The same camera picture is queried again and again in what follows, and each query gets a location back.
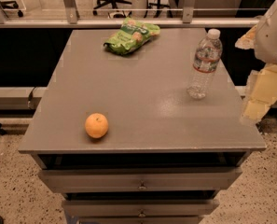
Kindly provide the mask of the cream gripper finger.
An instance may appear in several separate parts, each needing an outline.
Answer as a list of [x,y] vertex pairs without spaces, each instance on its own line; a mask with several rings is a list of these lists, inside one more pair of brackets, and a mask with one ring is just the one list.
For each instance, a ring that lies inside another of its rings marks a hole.
[[277,101],[277,64],[267,63],[260,71],[252,71],[247,79],[240,122],[256,125]]
[[254,49],[256,37],[256,25],[242,35],[235,43],[238,49]]

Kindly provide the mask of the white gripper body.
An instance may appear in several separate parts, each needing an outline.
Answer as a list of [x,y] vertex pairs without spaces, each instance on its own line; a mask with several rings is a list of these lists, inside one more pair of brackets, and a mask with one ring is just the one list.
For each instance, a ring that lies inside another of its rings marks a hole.
[[277,0],[257,25],[255,56],[265,63],[277,64]]

